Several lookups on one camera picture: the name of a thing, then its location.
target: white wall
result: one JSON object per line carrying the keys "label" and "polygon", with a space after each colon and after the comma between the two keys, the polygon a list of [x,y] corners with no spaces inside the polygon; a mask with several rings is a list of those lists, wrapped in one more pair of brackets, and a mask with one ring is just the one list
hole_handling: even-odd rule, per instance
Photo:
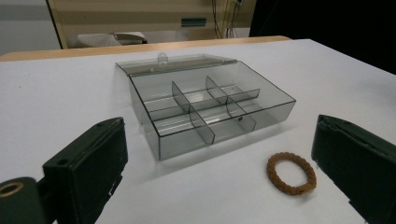
{"label": "white wall", "polygon": [[0,55],[59,48],[46,0],[0,0]]}

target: white object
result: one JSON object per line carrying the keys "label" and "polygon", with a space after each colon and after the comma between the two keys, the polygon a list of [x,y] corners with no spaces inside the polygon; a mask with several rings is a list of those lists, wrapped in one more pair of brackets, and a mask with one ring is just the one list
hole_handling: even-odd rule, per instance
{"label": "white object", "polygon": [[146,41],[140,32],[78,35],[77,39],[83,48],[142,44]]}

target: cable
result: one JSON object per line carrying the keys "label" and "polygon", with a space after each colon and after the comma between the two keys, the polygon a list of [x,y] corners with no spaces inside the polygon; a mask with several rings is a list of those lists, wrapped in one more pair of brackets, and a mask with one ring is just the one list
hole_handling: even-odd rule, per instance
{"label": "cable", "polygon": [[276,9],[277,9],[277,4],[279,3],[279,0],[276,0],[276,2],[274,3],[274,6],[271,8],[271,11],[267,17],[267,20],[265,20],[265,22],[262,24],[262,28],[260,29],[259,35],[262,34],[262,32],[264,31],[265,27],[267,26],[269,20],[272,19],[273,14],[275,13]]}
{"label": "cable", "polygon": [[233,33],[236,33],[236,31],[235,31],[235,21],[236,21],[236,18],[238,17],[238,15],[239,15],[239,9],[240,9],[240,6],[235,2],[234,5],[233,5],[233,16],[231,18],[231,24],[227,28],[227,32],[226,32],[226,35],[225,35],[226,38],[234,38]]}
{"label": "cable", "polygon": [[212,12],[213,12],[213,19],[215,22],[215,34],[218,39],[221,38],[221,31],[218,25],[218,20],[216,18],[216,0],[212,0]]}

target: metal ring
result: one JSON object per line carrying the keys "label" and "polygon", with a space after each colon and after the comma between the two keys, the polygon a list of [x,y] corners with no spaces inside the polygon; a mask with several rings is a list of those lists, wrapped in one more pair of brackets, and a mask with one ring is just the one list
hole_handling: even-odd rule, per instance
{"label": "metal ring", "polygon": [[13,182],[0,187],[0,198],[8,197],[23,188],[22,182]]}
{"label": "metal ring", "polygon": [[[276,174],[276,164],[279,161],[292,161],[299,165],[307,176],[306,183],[298,187],[292,187],[283,182]],[[311,191],[317,186],[317,177],[315,176],[314,169],[312,169],[311,165],[300,156],[289,152],[280,152],[272,156],[267,163],[267,174],[268,178],[275,185],[275,187],[289,195],[302,195],[308,191]]]}

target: brown beaded bracelet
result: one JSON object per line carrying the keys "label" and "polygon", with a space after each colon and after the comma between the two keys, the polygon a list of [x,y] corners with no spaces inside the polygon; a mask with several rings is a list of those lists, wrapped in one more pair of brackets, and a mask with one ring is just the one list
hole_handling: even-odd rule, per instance
{"label": "brown beaded bracelet", "polygon": [[[299,165],[307,175],[306,183],[299,187],[292,187],[283,182],[276,174],[275,169],[276,164],[279,161],[293,161]],[[280,152],[272,156],[267,163],[267,174],[268,178],[278,189],[289,195],[302,195],[317,186],[317,177],[315,176],[314,169],[312,169],[311,165],[300,156],[289,152]]]}

